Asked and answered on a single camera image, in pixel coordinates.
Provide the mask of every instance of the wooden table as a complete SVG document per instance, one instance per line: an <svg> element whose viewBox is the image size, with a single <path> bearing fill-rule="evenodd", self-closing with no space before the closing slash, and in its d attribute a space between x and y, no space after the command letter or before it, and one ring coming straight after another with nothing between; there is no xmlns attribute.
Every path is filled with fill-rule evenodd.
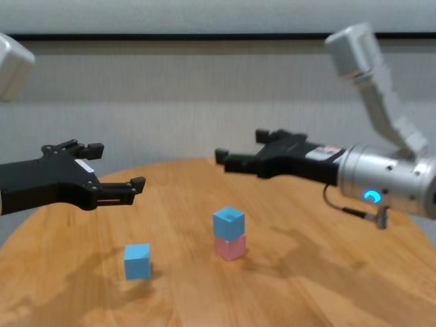
<svg viewBox="0 0 436 327"><path fill-rule="evenodd" d="M133 206L41 208L0 252L0 327L436 326L436 249L403 214L381 231L335 211L323 185L224 174L207 159L135 168ZM336 203L367 208L341 198ZM213 251L212 215L246 212L249 252ZM124 246L154 277L126 281Z"/></svg>

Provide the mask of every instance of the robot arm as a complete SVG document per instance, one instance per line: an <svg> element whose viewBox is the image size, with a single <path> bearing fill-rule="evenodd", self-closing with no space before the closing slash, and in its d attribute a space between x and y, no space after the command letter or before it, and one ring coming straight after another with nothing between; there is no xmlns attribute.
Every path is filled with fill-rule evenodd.
<svg viewBox="0 0 436 327"><path fill-rule="evenodd" d="M387 226L388 208L436 220L436 157L426 155L426 138L397 112L399 100L371 27L348 27L331 35L326 45L339 75L358 88L375 130L399 149L359 144L340 149L307 142L304 134L258 130L256 140L265 145L257 155L217 149L217 164L225 172L260 178L288 174L326 184L329 205L374 221L381 229ZM376 205L377 214L335 206L326 197L330 185L346 197Z"/></svg>
<svg viewBox="0 0 436 327"><path fill-rule="evenodd" d="M12 38L0 34L0 99L13 101L26 82L35 57ZM146 179L100 183L83 159L100 159L104 145L77 140L42 147L39 159L0 165L0 215L56 202L91 211L98 206L133 204Z"/></svg>
<svg viewBox="0 0 436 327"><path fill-rule="evenodd" d="M29 77L35 56L17 41L0 33L0 99L12 102Z"/></svg>
<svg viewBox="0 0 436 327"><path fill-rule="evenodd" d="M325 43L338 75L358 89L375 131L397 145L404 156L425 154L427 139L400 111L400 100L371 26L348 27Z"/></svg>
<svg viewBox="0 0 436 327"><path fill-rule="evenodd" d="M77 140L42 147L39 159L0 165L1 214L56 202L91 211L98 206L131 205L142 193L145 178L126 183L100 183L83 159L100 159L104 145Z"/></svg>

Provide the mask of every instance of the toy block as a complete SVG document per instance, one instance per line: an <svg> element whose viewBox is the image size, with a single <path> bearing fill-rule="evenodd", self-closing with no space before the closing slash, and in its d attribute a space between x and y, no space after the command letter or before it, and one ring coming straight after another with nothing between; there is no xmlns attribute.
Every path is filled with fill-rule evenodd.
<svg viewBox="0 0 436 327"><path fill-rule="evenodd" d="M225 207L213 214L213 234L228 242L245 234L245 214L235 208Z"/></svg>
<svg viewBox="0 0 436 327"><path fill-rule="evenodd" d="M225 261L232 261L242 257L247 252L247 238L239 236L231 242L215 237L215 253Z"/></svg>
<svg viewBox="0 0 436 327"><path fill-rule="evenodd" d="M124 269L126 279L151 278L150 245L127 245L124 252Z"/></svg>

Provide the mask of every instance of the wall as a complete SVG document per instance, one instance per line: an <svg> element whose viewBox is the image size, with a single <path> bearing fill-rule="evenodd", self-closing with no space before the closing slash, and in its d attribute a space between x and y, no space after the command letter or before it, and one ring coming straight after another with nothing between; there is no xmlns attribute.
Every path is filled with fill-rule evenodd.
<svg viewBox="0 0 436 327"><path fill-rule="evenodd" d="M436 151L436 41L384 41L404 111ZM314 142L386 145L319 41L29 42L37 65L20 98L0 104L1 162L44 144L102 142L99 176L156 161L255 151L254 130ZM31 211L0 219L3 242ZM436 242L434 224L424 226Z"/></svg>
<svg viewBox="0 0 436 327"><path fill-rule="evenodd" d="M434 0L1 0L3 33L435 32Z"/></svg>

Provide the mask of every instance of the blue cube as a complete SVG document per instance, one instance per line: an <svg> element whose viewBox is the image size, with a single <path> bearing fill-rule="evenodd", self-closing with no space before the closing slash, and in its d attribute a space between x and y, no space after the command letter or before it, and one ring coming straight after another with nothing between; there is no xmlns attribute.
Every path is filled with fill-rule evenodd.
<svg viewBox="0 0 436 327"><path fill-rule="evenodd" d="M150 245L147 243L126 246L124 269L126 279L151 278Z"/></svg>
<svg viewBox="0 0 436 327"><path fill-rule="evenodd" d="M245 234L245 214L235 208L225 207L213 214L213 234L228 242Z"/></svg>

